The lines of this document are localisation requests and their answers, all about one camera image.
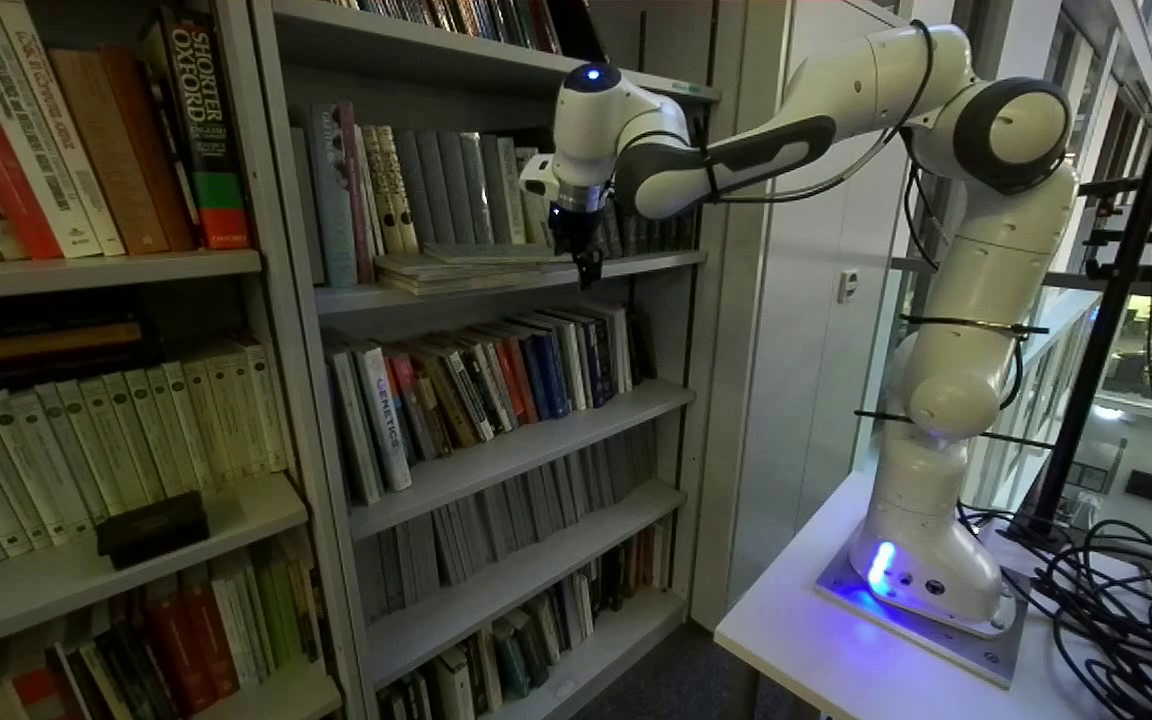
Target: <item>row of books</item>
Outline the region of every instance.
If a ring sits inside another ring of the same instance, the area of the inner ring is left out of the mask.
[[[413,488],[413,466],[633,392],[633,333],[617,305],[356,344],[330,337],[337,428],[361,503]]]
[[[385,255],[544,254],[544,215],[521,193],[512,137],[364,124],[353,105],[308,110],[299,177],[313,187],[313,268],[330,289],[369,285]]]
[[[592,446],[361,544],[364,611],[390,617],[633,491],[617,446]]]
[[[551,255],[544,195],[521,187],[535,149],[494,131],[364,124],[353,105],[320,105],[296,129],[299,186],[313,187],[308,262],[330,289],[430,289],[430,273],[535,273]],[[603,255],[695,247],[695,211],[641,222],[610,209]]]
[[[586,0],[337,0],[337,3],[560,57],[563,52],[589,61],[603,57]]]
[[[0,646],[0,720],[180,720],[320,661],[299,536],[224,558]]]
[[[667,519],[603,551],[525,608],[476,629],[457,647],[381,694],[390,720],[476,720],[541,689],[579,647],[603,611],[641,590],[667,590],[662,571]]]
[[[0,388],[0,566],[92,540],[108,516],[283,472],[287,428],[260,344],[155,370]]]
[[[143,48],[49,48],[0,0],[0,262],[252,247],[212,20],[166,3]]]

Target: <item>shelf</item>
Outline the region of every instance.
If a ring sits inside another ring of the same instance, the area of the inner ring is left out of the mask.
[[[320,63],[333,74],[377,78],[385,69],[385,78],[400,82],[551,98],[560,78],[579,63],[576,57],[549,57],[535,48],[441,32],[377,14],[353,14],[323,0],[273,0],[273,14],[283,61]],[[688,82],[647,74],[628,78],[677,102],[716,102],[713,88]]]
[[[205,709],[197,720],[313,720],[340,712],[340,689],[320,666],[287,666],[268,676],[260,689],[224,697],[219,703]]]
[[[570,717],[683,621],[688,608],[677,597],[636,593],[619,611],[599,617],[592,641],[560,656],[541,689],[504,703],[487,720]]]
[[[283,477],[260,477],[252,488],[236,491],[230,514],[212,516],[209,540],[119,571],[96,558],[92,540],[17,558],[0,566],[0,637],[57,621],[83,603],[99,603],[160,575],[175,575],[193,566],[280,536],[306,519],[308,514],[292,484]]]
[[[680,491],[665,484],[636,488],[628,501],[586,516],[541,544],[504,558],[500,566],[451,585],[413,608],[400,608],[369,629],[369,680],[377,689],[408,676],[435,652],[451,647],[472,629],[532,601],[579,566],[617,547],[680,508]]]
[[[485,491],[500,481],[512,481],[530,470],[541,470],[549,460],[571,458],[589,446],[599,446],[610,435],[619,435],[628,428],[653,424],[665,413],[677,413],[693,400],[688,388],[672,386],[641,386],[628,397],[617,397],[603,410],[576,413],[549,424],[517,428],[494,446],[466,450],[457,458],[416,466],[408,491],[390,491],[377,508],[353,514],[353,536],[377,536],[385,527],[398,527],[413,516],[426,516],[433,508],[444,508],[461,495]]]
[[[257,277],[260,254],[180,254],[180,255],[108,255],[0,265],[0,297],[83,292],[119,285],[173,285],[205,277]]]
[[[647,254],[647,255],[619,255],[603,265],[603,282],[619,277],[647,277],[647,273],[672,273],[672,268],[695,268],[704,265],[704,254]],[[320,289],[315,307],[320,316],[350,316],[350,312],[385,312],[385,307],[408,307],[408,305],[435,305],[435,299],[466,299],[485,292],[530,292],[530,289],[560,289],[576,285],[576,268],[544,268],[544,273],[510,273],[510,277],[485,277],[481,285],[457,285],[457,289],[433,289],[433,292],[400,292],[400,289]]]

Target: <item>cabinet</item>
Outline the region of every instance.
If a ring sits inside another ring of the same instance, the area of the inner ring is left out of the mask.
[[[695,488],[683,477],[683,416],[695,400],[693,305],[704,254],[626,255],[603,268],[603,282],[586,292],[610,305],[636,305],[647,321],[641,333],[653,349],[653,381],[617,397],[603,410],[571,413],[461,450],[413,470],[413,488],[390,491],[361,508],[343,488],[343,450],[333,413],[333,364],[323,337],[413,342],[422,333],[451,333],[532,307],[579,299],[576,273],[549,273],[510,292],[441,292],[403,297],[390,289],[315,289],[313,244],[306,232],[308,187],[299,187],[292,119],[315,105],[353,102],[361,119],[398,129],[549,129],[556,84],[576,61],[532,48],[469,40],[373,14],[350,14],[320,0],[224,3],[231,32],[231,82],[243,115],[263,115],[263,137],[248,137],[257,157],[257,223],[278,244],[268,265],[280,285],[280,357],[287,371],[296,450],[308,466],[308,488],[323,495],[315,526],[320,547],[333,551],[337,575],[323,575],[333,637],[340,646],[340,684],[353,717],[377,712],[377,694],[444,647],[472,637],[481,624],[521,608],[535,593],[592,566],[619,540],[672,519],[672,590],[641,593],[619,611],[599,621],[598,641],[571,647],[525,702],[504,703],[504,717],[551,717],[589,702],[628,661],[688,617],[688,547]],[[636,78],[641,84],[680,98],[704,112],[710,88]],[[517,547],[461,585],[398,608],[364,608],[361,544],[381,532],[441,514],[466,495],[495,488],[530,470],[571,458],[614,435],[633,435],[633,491],[576,526]]]

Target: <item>blue light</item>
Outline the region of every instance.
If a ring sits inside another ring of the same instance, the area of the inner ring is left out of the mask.
[[[887,593],[887,570],[898,566],[898,544],[879,544],[879,551],[873,551],[873,566],[863,571],[873,593]]]

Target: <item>white robotic arm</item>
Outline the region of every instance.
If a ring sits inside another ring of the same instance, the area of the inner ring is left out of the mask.
[[[885,603],[997,631],[1000,570],[958,526],[958,495],[968,439],[1000,416],[1017,326],[1073,209],[1060,166],[1070,110],[1050,84],[977,82],[962,28],[912,25],[799,63],[768,124],[695,149],[667,98],[586,63],[556,102],[556,152],[525,167],[525,187],[551,199],[556,244],[592,282],[592,228],[614,193],[665,222],[812,166],[859,131],[909,131],[933,177],[968,187],[968,215],[933,282],[924,326],[887,371],[887,403],[912,424],[885,424],[877,491],[850,562]]]

